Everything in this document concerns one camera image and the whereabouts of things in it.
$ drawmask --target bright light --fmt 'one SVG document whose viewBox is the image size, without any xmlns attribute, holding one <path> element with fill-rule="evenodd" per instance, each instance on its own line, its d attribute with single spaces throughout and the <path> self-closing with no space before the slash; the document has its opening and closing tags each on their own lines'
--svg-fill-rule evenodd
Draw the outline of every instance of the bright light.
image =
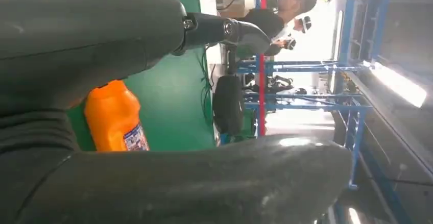
<svg viewBox="0 0 433 224">
<path fill-rule="evenodd" d="M 329 89 L 331 90 L 331 93 L 335 92 L 335 70 L 332 71 L 331 83 L 329 84 Z"/>
<path fill-rule="evenodd" d="M 308 145 L 311 141 L 307 138 L 286 138 L 280 141 L 282 146 L 303 146 Z"/>
<path fill-rule="evenodd" d="M 364 65 L 370 66 L 371 64 L 364 61 Z M 425 98 L 427 97 L 427 92 L 396 71 L 375 62 L 374 69 L 372 69 L 371 72 L 384 85 L 388 86 L 388 88 L 392 89 L 395 93 L 415 107 L 420 108 L 424 103 Z"/>
<path fill-rule="evenodd" d="M 349 208 L 349 214 L 350 218 L 352 219 L 353 224 L 361 224 L 361 221 L 359 220 L 358 213 L 355 209 Z"/>
<path fill-rule="evenodd" d="M 335 39 L 334 60 L 338 60 L 340 50 L 341 29 L 343 28 L 343 11 L 339 11 L 337 22 L 337 35 Z"/>
</svg>

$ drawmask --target white sleeve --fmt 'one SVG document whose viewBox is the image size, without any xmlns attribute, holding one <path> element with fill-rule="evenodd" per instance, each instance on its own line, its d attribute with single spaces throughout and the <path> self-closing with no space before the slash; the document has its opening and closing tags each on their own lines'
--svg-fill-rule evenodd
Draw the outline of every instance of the white sleeve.
<svg viewBox="0 0 433 224">
<path fill-rule="evenodd" d="M 286 32 L 288 31 L 288 27 L 287 25 L 284 26 L 284 29 L 281 30 L 281 32 L 279 32 L 277 34 L 277 36 L 275 36 L 274 38 L 271 39 L 272 42 L 277 41 L 278 39 L 280 39 L 281 37 L 283 37 L 284 35 L 286 35 Z"/>
</svg>

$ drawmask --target bottle label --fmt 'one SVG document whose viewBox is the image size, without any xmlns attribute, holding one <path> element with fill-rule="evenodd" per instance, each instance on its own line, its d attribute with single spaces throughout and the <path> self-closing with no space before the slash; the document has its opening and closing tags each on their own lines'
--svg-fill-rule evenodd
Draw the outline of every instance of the bottle label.
<svg viewBox="0 0 433 224">
<path fill-rule="evenodd" d="M 148 141 L 146 140 L 145 132 L 140 123 L 123 136 L 126 148 L 128 151 L 148 151 Z"/>
</svg>

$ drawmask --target black t-shirt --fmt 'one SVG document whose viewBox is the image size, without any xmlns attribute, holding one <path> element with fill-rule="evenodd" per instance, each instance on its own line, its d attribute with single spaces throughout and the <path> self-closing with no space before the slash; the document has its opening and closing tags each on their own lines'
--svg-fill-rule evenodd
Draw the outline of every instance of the black t-shirt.
<svg viewBox="0 0 433 224">
<path fill-rule="evenodd" d="M 277 44 L 271 44 L 271 46 L 264 53 L 264 55 L 267 56 L 267 57 L 275 56 L 278 53 L 280 53 L 281 49 L 282 49 L 282 47 L 280 47 L 279 45 L 277 45 Z"/>
<path fill-rule="evenodd" d="M 252 9 L 245 17 L 238 18 L 258 26 L 270 39 L 284 29 L 284 21 L 270 9 Z"/>
</svg>

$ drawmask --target fluorescent light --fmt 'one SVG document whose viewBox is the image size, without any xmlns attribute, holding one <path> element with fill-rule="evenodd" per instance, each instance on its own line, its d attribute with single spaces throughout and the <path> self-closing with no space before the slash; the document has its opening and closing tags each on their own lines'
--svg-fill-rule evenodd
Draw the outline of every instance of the fluorescent light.
<svg viewBox="0 0 433 224">
<path fill-rule="evenodd" d="M 335 36 L 334 61 L 338 60 L 340 50 L 341 29 L 343 28 L 343 11 L 339 11 L 337 33 Z"/>
<path fill-rule="evenodd" d="M 358 213 L 355 209 L 349 208 L 349 214 L 350 218 L 352 219 L 353 224 L 361 224 L 361 221 L 359 220 Z"/>
<path fill-rule="evenodd" d="M 335 93 L 335 69 L 332 71 L 331 83 L 329 84 L 329 89 L 331 93 Z"/>
<path fill-rule="evenodd" d="M 403 99 L 420 108 L 427 97 L 427 92 L 419 85 L 410 81 L 406 77 L 397 73 L 396 71 L 389 69 L 382 64 L 375 62 L 374 69 L 371 72 L 376 76 L 384 85 L 392 89 L 395 93 L 401 96 Z"/>
</svg>

